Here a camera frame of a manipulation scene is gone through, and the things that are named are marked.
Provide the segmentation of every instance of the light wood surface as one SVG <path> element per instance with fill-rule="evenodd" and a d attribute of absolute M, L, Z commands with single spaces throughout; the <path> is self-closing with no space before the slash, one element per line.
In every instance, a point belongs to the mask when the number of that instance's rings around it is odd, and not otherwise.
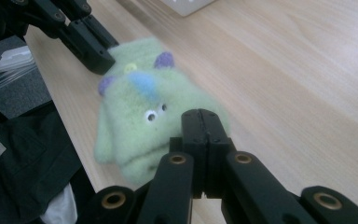
<path fill-rule="evenodd" d="M 358 0 L 217 0 L 185 18 L 158 0 L 89 4 L 120 43 L 154 35 L 173 52 L 229 112 L 237 149 L 288 190 L 322 185 L 358 204 Z M 101 77 L 36 28 L 26 40 L 95 190 L 128 186 L 92 156 Z M 193 207 L 193 223 L 224 222 L 218 200 Z"/>

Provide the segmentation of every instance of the black plastic part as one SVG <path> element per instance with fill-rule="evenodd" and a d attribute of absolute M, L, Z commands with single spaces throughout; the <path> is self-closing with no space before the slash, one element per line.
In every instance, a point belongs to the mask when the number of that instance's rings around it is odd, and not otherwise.
<path fill-rule="evenodd" d="M 151 181 L 147 182 L 135 191 L 136 203 L 131 211 L 131 219 L 128 222 L 129 224 L 136 223 L 136 220 L 141 213 L 142 206 L 144 205 L 147 192 L 149 191 L 150 182 Z"/>
<path fill-rule="evenodd" d="M 241 207 L 232 189 L 227 188 L 221 203 L 223 217 L 227 224 L 250 224 L 248 217 Z"/>
<path fill-rule="evenodd" d="M 32 24 L 59 38 L 93 73 L 102 75 L 115 63 L 107 50 L 118 42 L 90 15 L 86 0 L 0 0 L 0 11 L 13 34 L 23 37 Z"/>
<path fill-rule="evenodd" d="M 118 46 L 118 42 L 113 38 L 112 35 L 95 19 L 94 16 L 89 15 L 83 19 L 83 22 L 89 28 L 89 31 L 94 34 L 102 46 L 106 49 Z"/>
<path fill-rule="evenodd" d="M 358 223 L 358 206 L 332 189 L 320 186 L 306 188 L 301 193 L 300 203 L 318 223 Z"/>
<path fill-rule="evenodd" d="M 251 223 L 316 223 L 254 155 L 227 155 L 227 182 Z"/>
<path fill-rule="evenodd" d="M 182 115 L 182 134 L 182 150 L 195 161 L 193 196 L 199 199 L 205 186 L 208 145 L 208 136 L 199 110 L 189 110 Z"/>
<path fill-rule="evenodd" d="M 137 223 L 190 223 L 193 166 L 182 152 L 162 157 Z"/>
<path fill-rule="evenodd" d="M 171 137 L 170 138 L 170 152 L 182 151 L 182 138 Z"/>
<path fill-rule="evenodd" d="M 230 151 L 236 150 L 231 139 L 227 137 L 219 117 L 206 110 L 201 110 L 202 119 L 208 133 L 207 169 L 204 192 L 207 198 L 222 198 L 224 184 L 223 164 Z"/>
<path fill-rule="evenodd" d="M 113 186 L 98 192 L 77 219 L 77 224 L 130 223 L 136 204 L 131 189 Z"/>
<path fill-rule="evenodd" d="M 83 21 L 71 21 L 67 30 L 60 32 L 59 38 L 93 73 L 104 74 L 115 63 Z"/>
<path fill-rule="evenodd" d="M 91 13 L 86 0 L 51 0 L 71 21 L 80 20 Z"/>

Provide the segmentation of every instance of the metal screw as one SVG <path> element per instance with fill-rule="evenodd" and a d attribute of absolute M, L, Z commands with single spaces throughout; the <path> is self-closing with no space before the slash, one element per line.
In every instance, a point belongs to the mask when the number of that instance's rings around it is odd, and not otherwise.
<path fill-rule="evenodd" d="M 121 191 L 106 194 L 101 201 L 101 205 L 106 209 L 119 208 L 126 202 L 126 195 Z"/>
<path fill-rule="evenodd" d="M 54 17 L 58 20 L 62 19 L 62 14 L 57 12 L 56 14 L 54 14 Z"/>
<path fill-rule="evenodd" d="M 182 164 L 186 162 L 186 158 L 180 155 L 174 155 L 170 157 L 170 162 L 173 164 Z"/>
<path fill-rule="evenodd" d="M 90 6 L 89 6 L 88 4 L 84 4 L 82 7 L 83 7 L 83 9 L 85 9 L 85 10 L 89 10 L 89 9 L 90 9 Z"/>
<path fill-rule="evenodd" d="M 313 195 L 313 200 L 315 200 L 319 205 L 330 210 L 338 210 L 342 208 L 342 203 L 339 199 L 323 192 L 315 193 Z"/>
<path fill-rule="evenodd" d="M 239 163 L 246 164 L 246 163 L 251 162 L 252 158 L 245 154 L 237 154 L 237 155 L 235 155 L 235 161 L 237 161 Z"/>

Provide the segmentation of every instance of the green plush toy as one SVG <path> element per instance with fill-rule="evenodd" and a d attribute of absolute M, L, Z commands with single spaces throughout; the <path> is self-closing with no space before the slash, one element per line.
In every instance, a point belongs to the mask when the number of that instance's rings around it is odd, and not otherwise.
<path fill-rule="evenodd" d="M 100 82 L 103 97 L 94 156 L 115 162 L 124 177 L 142 185 L 168 153 L 170 137 L 181 136 L 181 115 L 203 108 L 227 128 L 227 114 L 179 70 L 155 38 L 110 49 L 117 60 Z"/>

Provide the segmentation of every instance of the plush toy eye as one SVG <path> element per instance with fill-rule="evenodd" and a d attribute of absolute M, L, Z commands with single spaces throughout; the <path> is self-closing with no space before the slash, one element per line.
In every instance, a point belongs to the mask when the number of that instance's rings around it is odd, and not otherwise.
<path fill-rule="evenodd" d="M 159 104 L 158 105 L 158 112 L 159 113 L 164 113 L 165 111 L 167 111 L 167 105 L 166 104 Z"/>
<path fill-rule="evenodd" d="M 154 110 L 147 110 L 145 113 L 145 118 L 147 121 L 151 122 L 157 118 L 157 113 Z"/>

